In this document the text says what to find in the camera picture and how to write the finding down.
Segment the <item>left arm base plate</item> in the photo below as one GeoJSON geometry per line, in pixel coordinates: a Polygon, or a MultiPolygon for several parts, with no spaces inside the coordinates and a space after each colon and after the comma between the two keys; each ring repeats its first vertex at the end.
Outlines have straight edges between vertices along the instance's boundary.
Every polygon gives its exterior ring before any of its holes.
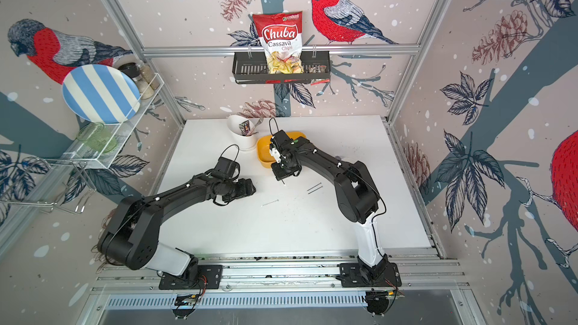
{"type": "Polygon", "coordinates": [[[217,290],[221,284],[222,265],[202,265],[193,257],[182,275],[164,272],[160,277],[160,290],[217,290]]]}

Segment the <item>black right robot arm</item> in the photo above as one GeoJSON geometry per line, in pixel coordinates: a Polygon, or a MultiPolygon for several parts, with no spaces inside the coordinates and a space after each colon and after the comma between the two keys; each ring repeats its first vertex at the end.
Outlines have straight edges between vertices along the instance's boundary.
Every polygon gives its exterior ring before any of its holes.
{"type": "Polygon", "coordinates": [[[306,167],[334,185],[339,210],[357,226],[355,234],[361,275],[367,282],[382,276],[389,261],[381,251],[373,224],[379,216],[382,197],[367,166],[361,161],[351,163],[337,159],[318,149],[307,138],[293,139],[283,130],[272,135],[269,152],[275,160],[272,171],[277,180],[297,177],[306,167]]]}

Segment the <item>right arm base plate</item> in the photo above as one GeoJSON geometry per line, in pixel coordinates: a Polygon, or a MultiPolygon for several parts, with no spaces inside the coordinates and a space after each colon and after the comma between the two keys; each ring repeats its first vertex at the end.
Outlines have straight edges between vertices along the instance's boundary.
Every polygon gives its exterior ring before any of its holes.
{"type": "Polygon", "coordinates": [[[402,281],[397,264],[382,258],[375,266],[369,266],[358,258],[357,263],[340,263],[336,279],[342,287],[401,287],[402,281]]]}

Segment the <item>yellow plastic storage box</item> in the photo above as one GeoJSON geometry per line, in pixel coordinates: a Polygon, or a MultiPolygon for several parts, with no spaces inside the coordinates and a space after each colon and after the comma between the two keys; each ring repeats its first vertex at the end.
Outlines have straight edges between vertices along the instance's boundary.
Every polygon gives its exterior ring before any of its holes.
{"type": "MultiPolygon", "coordinates": [[[[292,140],[297,140],[299,137],[306,137],[306,135],[302,132],[287,132],[287,136],[292,140]]],[[[271,145],[271,135],[265,136],[260,138],[257,141],[257,157],[261,163],[261,165],[266,168],[270,169],[271,165],[275,162],[274,157],[269,152],[269,146],[271,145]]]]}

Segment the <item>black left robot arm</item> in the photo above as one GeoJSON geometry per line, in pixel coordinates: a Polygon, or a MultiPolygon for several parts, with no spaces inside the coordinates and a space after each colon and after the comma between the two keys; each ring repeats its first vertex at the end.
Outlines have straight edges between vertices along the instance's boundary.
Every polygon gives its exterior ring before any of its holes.
{"type": "Polygon", "coordinates": [[[99,253],[132,270],[147,268],[195,281],[197,258],[160,242],[161,227],[191,206],[210,201],[224,207],[254,195],[252,180],[239,174],[240,164],[221,156],[214,168],[177,187],[140,199],[126,197],[99,239],[99,253]]]}

